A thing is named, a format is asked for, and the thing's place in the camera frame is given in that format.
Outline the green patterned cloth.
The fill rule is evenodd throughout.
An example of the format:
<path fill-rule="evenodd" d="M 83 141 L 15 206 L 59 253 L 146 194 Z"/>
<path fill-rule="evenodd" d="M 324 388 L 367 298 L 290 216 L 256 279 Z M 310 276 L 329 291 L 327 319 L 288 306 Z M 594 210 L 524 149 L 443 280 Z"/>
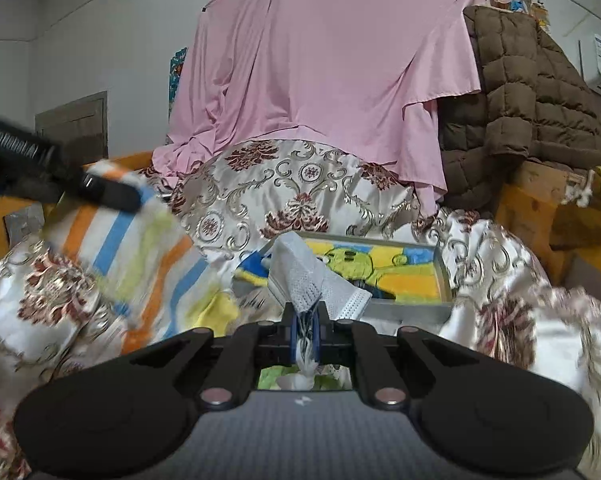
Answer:
<path fill-rule="evenodd" d="M 319 365 L 306 375 L 297 365 L 263 368 L 257 382 L 259 390 L 340 391 L 351 390 L 350 370 L 340 365 Z"/>

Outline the grey white mesh sock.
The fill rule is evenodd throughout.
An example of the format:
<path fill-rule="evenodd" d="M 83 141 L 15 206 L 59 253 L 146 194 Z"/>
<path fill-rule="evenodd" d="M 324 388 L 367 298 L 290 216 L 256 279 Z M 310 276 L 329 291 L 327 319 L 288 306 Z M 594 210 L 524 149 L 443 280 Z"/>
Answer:
<path fill-rule="evenodd" d="M 298 314 L 323 301 L 331 320 L 360 318 L 372 298 L 370 292 L 329 269 L 293 232 L 273 242 L 268 289 L 282 306 L 290 302 Z"/>

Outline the blue wall poster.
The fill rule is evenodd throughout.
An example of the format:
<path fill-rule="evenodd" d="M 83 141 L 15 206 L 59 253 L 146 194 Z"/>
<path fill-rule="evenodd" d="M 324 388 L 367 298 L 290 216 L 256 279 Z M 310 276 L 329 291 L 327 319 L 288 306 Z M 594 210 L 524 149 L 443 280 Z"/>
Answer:
<path fill-rule="evenodd" d="M 176 99 L 181 73 L 184 62 L 186 62 L 186 52 L 188 48 L 184 47 L 171 56 L 169 63 L 169 87 L 168 87 L 168 115 L 171 115 L 174 100 Z"/>

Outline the brown quilted jacket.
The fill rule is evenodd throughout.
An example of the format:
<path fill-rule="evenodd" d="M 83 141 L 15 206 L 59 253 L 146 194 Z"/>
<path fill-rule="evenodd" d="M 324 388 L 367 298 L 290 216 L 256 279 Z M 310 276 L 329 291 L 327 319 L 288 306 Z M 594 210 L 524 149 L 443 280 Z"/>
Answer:
<path fill-rule="evenodd" d="M 480 88 L 438 102 L 443 206 L 490 210 L 526 160 L 585 174 L 601 166 L 601 110 L 559 45 L 529 15 L 464 12 Z"/>

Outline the grey wall panel door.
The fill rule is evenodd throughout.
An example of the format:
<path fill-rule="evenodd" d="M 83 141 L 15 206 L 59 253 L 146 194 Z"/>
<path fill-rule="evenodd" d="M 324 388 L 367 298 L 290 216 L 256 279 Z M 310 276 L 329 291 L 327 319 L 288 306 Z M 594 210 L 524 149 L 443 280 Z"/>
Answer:
<path fill-rule="evenodd" d="M 80 165 L 107 158 L 107 92 L 39 113 L 35 126 L 40 136 L 61 144 L 66 155 Z"/>

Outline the grey metal tray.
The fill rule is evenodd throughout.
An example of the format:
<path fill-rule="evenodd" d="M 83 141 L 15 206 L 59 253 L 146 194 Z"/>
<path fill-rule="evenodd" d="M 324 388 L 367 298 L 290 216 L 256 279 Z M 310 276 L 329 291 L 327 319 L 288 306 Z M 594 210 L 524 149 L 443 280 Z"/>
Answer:
<path fill-rule="evenodd" d="M 246 257 L 236 277 L 305 313 L 318 302 L 332 320 L 360 320 L 391 335 L 402 325 L 434 332 L 452 307 L 440 250 L 324 233 L 283 234 Z"/>

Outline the floral satin bed cover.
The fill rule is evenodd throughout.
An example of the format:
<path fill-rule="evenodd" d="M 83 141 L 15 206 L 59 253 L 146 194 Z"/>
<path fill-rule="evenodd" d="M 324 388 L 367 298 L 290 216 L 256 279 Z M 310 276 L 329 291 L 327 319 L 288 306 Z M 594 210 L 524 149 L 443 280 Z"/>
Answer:
<path fill-rule="evenodd" d="M 461 209 L 424 219 L 413 188 L 391 171 L 309 141 L 246 142 L 174 186 L 155 172 L 140 176 L 238 305 L 228 328 L 281 313 L 270 300 L 241 298 L 230 283 L 244 258 L 282 233 L 437 247 L 454 294 L 442 336 L 579 392 L 594 415 L 580 468 L 601 479 L 601 302 L 551 285 L 532 251 L 500 224 Z M 29 471 L 12 429 L 16 404 L 53 378 L 125 354 L 114 344 L 122 322 L 113 303 L 43 228 L 0 260 L 0 479 Z"/>

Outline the wooden bed frame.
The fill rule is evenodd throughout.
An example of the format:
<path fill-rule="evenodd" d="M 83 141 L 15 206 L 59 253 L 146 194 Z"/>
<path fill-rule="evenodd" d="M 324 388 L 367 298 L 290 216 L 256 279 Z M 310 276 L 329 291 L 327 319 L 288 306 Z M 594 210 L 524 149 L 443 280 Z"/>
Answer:
<path fill-rule="evenodd" d="M 601 298 L 601 172 L 523 162 L 501 190 L 497 221 L 537 256 L 550 282 Z"/>

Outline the striped colourful towel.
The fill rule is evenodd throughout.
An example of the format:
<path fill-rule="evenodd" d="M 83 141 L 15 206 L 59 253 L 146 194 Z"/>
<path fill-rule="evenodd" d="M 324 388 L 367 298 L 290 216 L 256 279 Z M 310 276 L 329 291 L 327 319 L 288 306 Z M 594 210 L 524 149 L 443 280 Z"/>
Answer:
<path fill-rule="evenodd" d="M 224 336 L 238 305 L 155 188 L 106 159 L 88 173 L 134 186 L 141 209 L 127 214 L 64 197 L 43 238 L 88 271 L 113 303 L 122 322 L 114 344 L 130 353 L 197 327 Z"/>

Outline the pink hanging sheet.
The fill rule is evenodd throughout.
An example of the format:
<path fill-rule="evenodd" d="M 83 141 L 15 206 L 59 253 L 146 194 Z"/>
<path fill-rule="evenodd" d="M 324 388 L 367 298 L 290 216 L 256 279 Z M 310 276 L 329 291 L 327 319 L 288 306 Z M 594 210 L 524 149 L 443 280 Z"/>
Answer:
<path fill-rule="evenodd" d="M 154 167 L 174 179 L 250 139 L 312 140 L 414 185 L 447 185 L 437 102 L 480 87 L 463 12 L 483 0 L 212 0 Z"/>

